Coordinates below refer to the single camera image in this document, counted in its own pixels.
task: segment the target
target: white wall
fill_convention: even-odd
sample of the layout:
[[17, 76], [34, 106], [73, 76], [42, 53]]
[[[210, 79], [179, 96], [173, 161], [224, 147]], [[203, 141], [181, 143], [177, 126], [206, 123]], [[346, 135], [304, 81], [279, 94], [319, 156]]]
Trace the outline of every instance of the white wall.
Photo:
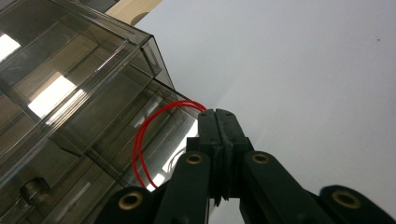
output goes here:
[[[234, 112], [304, 188], [345, 185], [396, 217], [395, 1], [164, 0], [137, 27], [178, 91]], [[211, 223], [242, 223], [231, 209]]]

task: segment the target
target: red cable loop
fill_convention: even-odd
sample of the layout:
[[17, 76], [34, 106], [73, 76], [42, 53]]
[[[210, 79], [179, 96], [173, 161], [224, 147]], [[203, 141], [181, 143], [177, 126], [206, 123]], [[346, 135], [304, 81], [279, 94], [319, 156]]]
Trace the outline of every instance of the red cable loop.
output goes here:
[[150, 117], [148, 117], [148, 119], [146, 119], [143, 124], [140, 126], [139, 130], [137, 131], [135, 138], [134, 138], [134, 148], [132, 151], [132, 166], [134, 169], [134, 174], [136, 175], [137, 181], [139, 182], [140, 186], [142, 186], [142, 188], [145, 188], [145, 184], [143, 183], [143, 180], [140, 176], [140, 174], [137, 171], [137, 167], [136, 167], [136, 161], [135, 161], [135, 155], [136, 155], [136, 151], [138, 153], [138, 158], [140, 160], [140, 163], [142, 164], [142, 168], [143, 171], [146, 175], [146, 177], [148, 178], [148, 182], [156, 189], [158, 188], [154, 182], [151, 179], [151, 176], [149, 175], [149, 170], [147, 168], [147, 165], [144, 161], [143, 158], [143, 153], [142, 153], [142, 143], [143, 143], [143, 139], [144, 139], [144, 134], [145, 131], [147, 129], [147, 127], [149, 126], [149, 124], [156, 118], [158, 117], [163, 111], [166, 111], [168, 109], [174, 108], [174, 107], [180, 107], [180, 106], [186, 106], [186, 107], [191, 107], [194, 108], [200, 112], [203, 112], [206, 110], [206, 107], [204, 107], [203, 105], [199, 104], [198, 102], [195, 101], [191, 101], [191, 100], [183, 100], [183, 101], [176, 101], [173, 102], [169, 105], [166, 105], [164, 107], [162, 107], [160, 110], [156, 111], [154, 114], [152, 114]]

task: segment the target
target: wooden edge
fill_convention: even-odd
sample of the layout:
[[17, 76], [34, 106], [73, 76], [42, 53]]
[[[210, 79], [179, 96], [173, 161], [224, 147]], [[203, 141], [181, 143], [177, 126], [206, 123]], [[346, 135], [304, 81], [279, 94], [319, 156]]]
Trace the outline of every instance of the wooden edge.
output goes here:
[[132, 26], [136, 25], [162, 0], [120, 0], [106, 14]]

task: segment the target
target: clear plastic container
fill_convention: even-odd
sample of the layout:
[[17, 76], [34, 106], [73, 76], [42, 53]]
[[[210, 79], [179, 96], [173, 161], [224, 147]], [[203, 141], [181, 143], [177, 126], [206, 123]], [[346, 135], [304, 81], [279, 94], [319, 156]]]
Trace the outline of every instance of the clear plastic container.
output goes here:
[[[134, 135], [182, 99], [152, 35], [81, 4], [21, 0], [0, 11], [0, 222], [91, 223], [136, 185]], [[144, 143], [158, 179], [196, 124], [174, 109]]]

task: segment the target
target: brass screw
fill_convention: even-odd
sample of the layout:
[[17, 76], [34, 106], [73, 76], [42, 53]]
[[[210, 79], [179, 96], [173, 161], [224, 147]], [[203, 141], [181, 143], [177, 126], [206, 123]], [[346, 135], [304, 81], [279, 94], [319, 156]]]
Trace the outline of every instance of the brass screw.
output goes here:
[[257, 162], [257, 163], [260, 163], [260, 164], [265, 164], [265, 163], [267, 163], [270, 159], [267, 157], [267, 156], [265, 156], [264, 154], [259, 154], [259, 153], [256, 153], [256, 154], [253, 154], [253, 156], [251, 157], [251, 159], [253, 159], [253, 161], [255, 161], [255, 162]]
[[143, 195], [138, 191], [132, 191], [124, 194], [119, 200], [119, 208], [122, 210], [131, 210], [138, 207], [143, 202]]
[[203, 158], [202, 158], [202, 156], [199, 155], [199, 154], [192, 154], [192, 155], [190, 155], [189, 157], [187, 157], [187, 159], [186, 159], [186, 161], [187, 161], [189, 164], [194, 164], [194, 165], [195, 165], [195, 164], [201, 163], [202, 160], [203, 160]]
[[344, 207], [358, 209], [361, 207], [361, 201], [353, 194], [346, 190], [337, 190], [332, 193], [332, 198]]

